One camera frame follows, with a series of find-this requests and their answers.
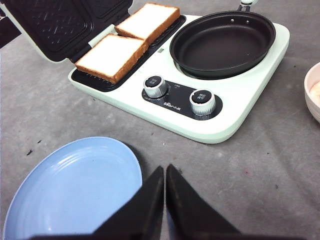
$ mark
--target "bread crust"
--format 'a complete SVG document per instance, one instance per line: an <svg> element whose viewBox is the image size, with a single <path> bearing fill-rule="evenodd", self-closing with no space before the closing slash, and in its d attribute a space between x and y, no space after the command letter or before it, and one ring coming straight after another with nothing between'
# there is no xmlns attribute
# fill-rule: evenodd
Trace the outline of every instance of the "bread crust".
<svg viewBox="0 0 320 240"><path fill-rule="evenodd" d="M108 35L105 36L105 38L108 37L109 35L117 36L117 35L115 35L113 33L109 33ZM117 37L132 39L130 37L125 37L125 36L117 36ZM101 41L102 40L100 40L94 46L94 48L97 47L100 44ZM147 44L146 41L144 41L141 44L141 46L131 55L131 57L123 64L123 66L119 69L119 71L113 76L109 76L109 75L106 75L103 72L95 71L93 69L90 69L90 68L87 68L85 66L80 65L79 64L80 59L75 63L75 66L81 72L85 72L85 73L91 74L93 76L96 76L96 77L102 78L104 80L107 80L107 81L109 81L109 82L111 82L113 84L116 84L124 75L126 75L131 70L131 68L137 63L139 58L148 50L148 47L149 47L149 45Z"/></svg>
<svg viewBox="0 0 320 240"><path fill-rule="evenodd" d="M145 40L149 45L151 45L171 24L173 24L179 17L180 17L180 8L176 7L176 6L169 6L169 5L162 5L162 4L158 4L158 3L154 3L154 2L147 2L145 5L147 4L153 4L153 5L158 5L158 6L162 6L162 7L166 7L166 8L174 8L175 11L173 12L173 14L171 16L169 16L161 25L159 25L146 39L140 37L140 36L136 36L131 32L128 32L124 29L121 29L121 24L122 22L115 26L115 30L121 35L121 36L125 36L125 37L130 37L130 38L135 38L135 39L141 39L141 40ZM137 12L139 12L144 6L142 6L141 8L139 8L134 14L136 14ZM133 16L129 16L126 20L124 21L129 21L130 18Z"/></svg>

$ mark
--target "pan handle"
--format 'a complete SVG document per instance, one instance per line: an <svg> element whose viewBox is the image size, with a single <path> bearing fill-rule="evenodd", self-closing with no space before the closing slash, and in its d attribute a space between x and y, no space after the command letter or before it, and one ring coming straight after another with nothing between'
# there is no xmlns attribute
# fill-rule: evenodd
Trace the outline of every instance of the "pan handle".
<svg viewBox="0 0 320 240"><path fill-rule="evenodd" d="M258 1L259 0L241 0L238 11L242 11L242 9L245 8L246 12L250 12L251 6L255 5Z"/></svg>

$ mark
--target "black frying pan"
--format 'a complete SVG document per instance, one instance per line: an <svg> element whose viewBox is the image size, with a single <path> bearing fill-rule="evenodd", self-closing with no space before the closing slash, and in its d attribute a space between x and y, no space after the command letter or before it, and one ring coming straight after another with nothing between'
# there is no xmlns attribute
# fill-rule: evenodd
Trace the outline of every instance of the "black frying pan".
<svg viewBox="0 0 320 240"><path fill-rule="evenodd" d="M262 15L224 11L203 16L182 28L170 54L183 72L200 79L224 79L244 73L268 53L276 38L272 22Z"/></svg>

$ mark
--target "open lid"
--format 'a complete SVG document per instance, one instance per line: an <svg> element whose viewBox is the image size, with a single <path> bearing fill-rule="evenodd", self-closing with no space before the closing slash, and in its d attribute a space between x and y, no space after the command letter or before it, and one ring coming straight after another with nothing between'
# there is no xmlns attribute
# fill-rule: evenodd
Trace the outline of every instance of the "open lid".
<svg viewBox="0 0 320 240"><path fill-rule="evenodd" d="M76 62L111 24L128 17L133 0L0 0L1 8L54 62Z"/></svg>

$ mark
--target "gray carpet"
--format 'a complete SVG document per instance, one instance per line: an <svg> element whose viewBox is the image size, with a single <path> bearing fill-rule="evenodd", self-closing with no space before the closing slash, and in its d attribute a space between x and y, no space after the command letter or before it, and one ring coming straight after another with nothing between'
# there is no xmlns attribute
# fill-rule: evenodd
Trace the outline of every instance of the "gray carpet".
<svg viewBox="0 0 320 240"><path fill-rule="evenodd" d="M238 7L237 0L157 2L190 15ZM135 0L130 12L144 3ZM22 35L0 49L1 229L12 197L37 163L71 141L108 136L135 149L144 178L159 165L179 167L243 233L320 239L320 124L307 109L303 85L320 62L320 2L261 0L252 11L286 26L290 45L243 125L220 144L189 140L94 100L68 81L70 62L44 60ZM164 214L161 239L169 235Z"/></svg>

